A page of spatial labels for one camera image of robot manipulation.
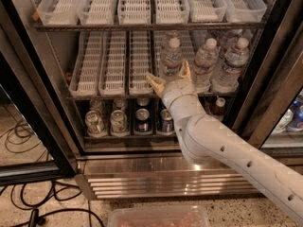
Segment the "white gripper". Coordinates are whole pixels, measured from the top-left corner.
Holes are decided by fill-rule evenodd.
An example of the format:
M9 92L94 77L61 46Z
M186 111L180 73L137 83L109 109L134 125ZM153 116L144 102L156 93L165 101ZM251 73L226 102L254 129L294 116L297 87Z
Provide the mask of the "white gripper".
M162 102L168 109L177 99L183 98L185 96L198 96L195 86L190 81L191 73L187 60L182 60L179 79L170 82L167 86L166 82L163 79L156 77L151 73L146 74L146 80L154 92L159 97L162 97Z

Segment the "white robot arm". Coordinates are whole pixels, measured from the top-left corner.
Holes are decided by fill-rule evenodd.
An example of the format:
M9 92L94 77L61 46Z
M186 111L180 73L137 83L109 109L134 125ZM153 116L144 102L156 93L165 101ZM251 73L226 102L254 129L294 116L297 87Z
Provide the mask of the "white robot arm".
M187 61L177 80L166 82L150 73L146 80L172 116L183 156L200 165L212 157L236 170L299 226L303 226L303 176L254 148L205 112Z

